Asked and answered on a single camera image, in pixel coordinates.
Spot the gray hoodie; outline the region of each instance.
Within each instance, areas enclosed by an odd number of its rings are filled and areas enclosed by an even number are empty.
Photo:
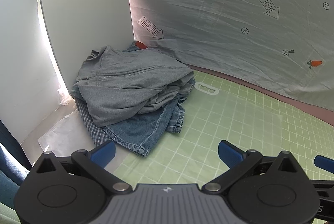
[[[104,46],[84,61],[72,94],[86,101],[95,125],[103,127],[188,94],[192,77],[192,69],[155,49],[121,52]]]

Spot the orange carrot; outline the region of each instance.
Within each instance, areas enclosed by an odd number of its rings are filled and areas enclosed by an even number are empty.
[[[136,41],[135,45],[140,49],[147,49],[148,48],[144,43],[141,43],[138,40]]]
[[[319,61],[319,60],[312,60],[312,61],[307,62],[307,65],[309,65],[310,68],[318,67],[321,64],[322,64],[322,61]]]

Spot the white plastic handle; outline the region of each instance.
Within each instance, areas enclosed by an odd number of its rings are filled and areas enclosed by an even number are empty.
[[[204,86],[204,87],[206,87],[206,88],[212,90],[213,92],[205,91],[205,90],[201,89],[199,86]],[[204,93],[206,93],[206,94],[209,94],[209,95],[212,95],[212,96],[213,96],[213,95],[217,95],[217,94],[219,93],[219,89],[218,89],[218,88],[213,87],[213,86],[210,86],[210,85],[205,84],[205,83],[203,83],[203,82],[196,82],[195,85],[194,85],[194,87],[195,87],[195,89],[197,89],[198,91],[202,91],[202,92],[204,92]]]

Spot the pile of clothes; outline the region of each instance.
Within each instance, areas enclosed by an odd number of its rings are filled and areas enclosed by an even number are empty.
[[[188,66],[135,41],[93,50],[71,94],[96,146],[112,139],[146,157],[164,131],[180,133],[194,84]]]

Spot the crosshair symbol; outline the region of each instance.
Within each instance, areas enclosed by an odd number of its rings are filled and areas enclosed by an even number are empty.
[[[324,9],[326,9],[326,10],[329,10],[329,4],[328,3],[323,3],[323,7],[324,7]]]
[[[244,34],[248,34],[248,29],[246,27],[241,28],[241,32]]]
[[[288,56],[288,55],[289,55],[289,51],[288,51],[288,50],[283,50],[283,54],[284,54],[285,56]]]

